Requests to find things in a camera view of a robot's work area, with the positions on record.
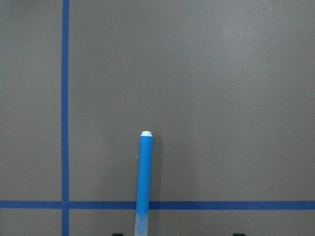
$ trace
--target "gray floor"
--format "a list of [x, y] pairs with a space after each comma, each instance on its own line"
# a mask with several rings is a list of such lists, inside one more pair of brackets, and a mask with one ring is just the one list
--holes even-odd
[[[0, 9], [0, 200], [61, 200], [61, 1]], [[70, 1], [70, 200], [315, 196], [315, 3]], [[60, 235], [60, 210], [0, 209], [0, 235]], [[314, 211], [150, 212], [150, 235], [311, 236]], [[132, 210], [71, 210], [70, 235], [132, 235]]]

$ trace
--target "blue line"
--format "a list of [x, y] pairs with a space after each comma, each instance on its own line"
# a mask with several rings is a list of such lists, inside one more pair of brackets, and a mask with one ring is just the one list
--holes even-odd
[[68, 54], [69, 0], [63, 0], [61, 60], [62, 236], [69, 235]]
[[0, 208], [60, 209], [58, 201], [0, 201]]
[[[33, 208], [33, 209], [64, 209], [63, 223], [68, 226], [69, 209], [118, 209], [134, 210], [133, 201], [71, 201], [63, 205], [54, 201], [0, 201], [0, 208]], [[315, 201], [165, 201], [150, 202], [151, 210], [315, 210]]]

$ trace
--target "blue marker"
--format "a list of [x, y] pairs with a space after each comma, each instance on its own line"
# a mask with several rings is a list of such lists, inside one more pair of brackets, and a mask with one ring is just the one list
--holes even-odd
[[138, 190], [136, 203], [136, 222], [134, 236], [148, 235], [148, 213], [151, 177], [153, 136], [150, 131], [143, 131], [140, 135]]

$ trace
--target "translucent marker cap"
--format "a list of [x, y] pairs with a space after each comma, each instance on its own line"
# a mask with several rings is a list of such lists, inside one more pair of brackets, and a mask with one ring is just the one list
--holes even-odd
[[152, 133], [150, 131], [142, 131], [141, 136], [149, 136], [152, 137]]

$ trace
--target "vertical blue line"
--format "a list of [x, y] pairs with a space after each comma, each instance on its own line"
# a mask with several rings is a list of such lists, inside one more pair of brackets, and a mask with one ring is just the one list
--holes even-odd
[[63, 0], [61, 59], [62, 236], [69, 235], [68, 54], [69, 0]]

